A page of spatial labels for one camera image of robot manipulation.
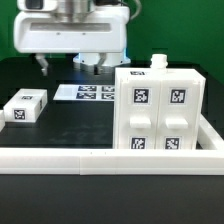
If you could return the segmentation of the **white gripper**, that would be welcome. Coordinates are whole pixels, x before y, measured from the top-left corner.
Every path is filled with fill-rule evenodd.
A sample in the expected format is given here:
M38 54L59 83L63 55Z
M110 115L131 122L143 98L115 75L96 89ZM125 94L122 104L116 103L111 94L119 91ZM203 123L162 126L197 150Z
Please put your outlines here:
M14 46L21 53L36 54L44 76L44 53L100 53L94 73L100 74L105 53L126 48L129 8L97 6L93 0L17 0Z

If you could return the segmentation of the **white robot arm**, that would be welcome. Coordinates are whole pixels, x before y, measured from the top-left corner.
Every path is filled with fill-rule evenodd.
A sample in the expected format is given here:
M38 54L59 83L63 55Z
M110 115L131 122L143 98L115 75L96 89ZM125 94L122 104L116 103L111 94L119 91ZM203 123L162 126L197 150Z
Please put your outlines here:
M43 74L49 71L47 54L72 54L77 69L110 72L128 64L127 24L140 14L123 0L17 0L14 47L33 54Z

